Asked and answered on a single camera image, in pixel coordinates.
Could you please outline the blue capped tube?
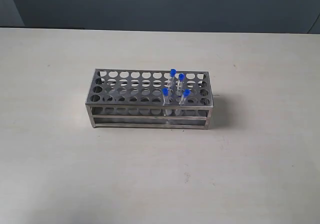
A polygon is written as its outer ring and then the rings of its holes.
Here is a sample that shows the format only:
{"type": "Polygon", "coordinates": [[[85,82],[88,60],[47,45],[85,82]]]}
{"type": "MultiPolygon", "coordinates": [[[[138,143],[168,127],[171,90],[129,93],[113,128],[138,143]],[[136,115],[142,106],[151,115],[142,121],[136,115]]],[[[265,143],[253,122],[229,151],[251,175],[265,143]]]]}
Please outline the blue capped tube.
{"type": "MultiPolygon", "coordinates": [[[[164,87],[162,89],[162,95],[163,95],[163,105],[169,105],[170,104],[170,96],[169,96],[169,89],[164,87]]],[[[165,116],[170,116],[172,114],[172,110],[171,109],[164,109],[163,113],[165,116]]]]}
{"type": "Polygon", "coordinates": [[[172,68],[167,79],[167,88],[172,89],[175,84],[176,69],[172,68]]]}
{"type": "Polygon", "coordinates": [[[180,73],[178,75],[177,79],[177,89],[176,89],[176,95],[181,97],[183,94],[183,84],[184,84],[185,75],[183,73],[180,73]]]}
{"type": "Polygon", "coordinates": [[[175,110],[175,115],[180,116],[182,113],[182,106],[185,104],[188,96],[190,95],[190,90],[186,89],[183,94],[177,99],[179,108],[175,110]]]}

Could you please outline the stainless steel test tube rack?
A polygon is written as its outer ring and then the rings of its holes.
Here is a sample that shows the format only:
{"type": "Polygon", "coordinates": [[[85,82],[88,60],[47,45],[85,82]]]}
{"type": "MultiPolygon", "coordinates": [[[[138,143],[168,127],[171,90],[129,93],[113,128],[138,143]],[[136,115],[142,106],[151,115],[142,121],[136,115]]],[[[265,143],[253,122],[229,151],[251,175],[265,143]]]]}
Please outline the stainless steel test tube rack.
{"type": "Polygon", "coordinates": [[[163,88],[170,70],[103,69],[94,71],[85,107],[91,126],[119,128],[201,129],[209,127],[214,109],[210,75],[207,71],[176,71],[164,105],[163,88]],[[176,95],[179,74],[184,74],[182,93],[190,94],[181,107],[176,95]],[[169,116],[164,109],[171,109],[169,116]]]}

